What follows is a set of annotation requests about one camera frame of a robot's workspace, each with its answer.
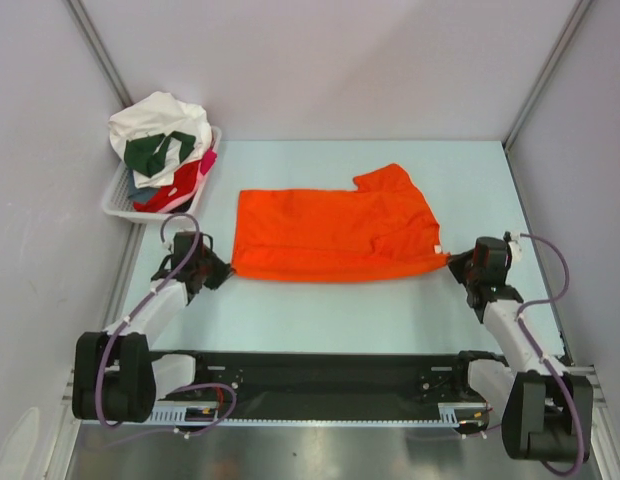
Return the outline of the orange t shirt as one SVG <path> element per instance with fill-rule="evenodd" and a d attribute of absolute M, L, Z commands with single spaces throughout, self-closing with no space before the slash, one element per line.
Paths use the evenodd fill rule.
<path fill-rule="evenodd" d="M 419 276 L 449 255 L 440 224 L 396 163 L 354 177 L 351 190 L 243 190 L 232 266 L 264 281 L 360 283 Z"/>

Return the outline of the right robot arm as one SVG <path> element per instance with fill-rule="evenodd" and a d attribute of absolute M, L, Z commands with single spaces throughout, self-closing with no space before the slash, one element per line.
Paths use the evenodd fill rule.
<path fill-rule="evenodd" d="M 493 408 L 510 458 L 546 468 L 564 462 L 574 473 L 590 455 L 593 387 L 548 353 L 528 326 L 525 312 L 533 304 L 507 283 L 518 249 L 511 234 L 480 237 L 448 260 L 469 307 L 502 351 L 470 355 L 451 376 L 451 388 L 463 401 L 481 396 Z"/>

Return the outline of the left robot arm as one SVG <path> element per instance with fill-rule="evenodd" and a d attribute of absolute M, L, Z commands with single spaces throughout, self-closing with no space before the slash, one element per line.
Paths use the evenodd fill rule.
<path fill-rule="evenodd" d="M 211 376 L 190 354 L 154 355 L 151 347 L 168 324 L 201 290 L 216 290 L 233 270 L 205 233 L 178 232 L 169 254 L 152 275 L 146 296 L 132 311 L 76 342 L 72 412 L 75 418 L 110 428 L 143 423 L 157 400 L 175 390 L 204 397 Z"/>

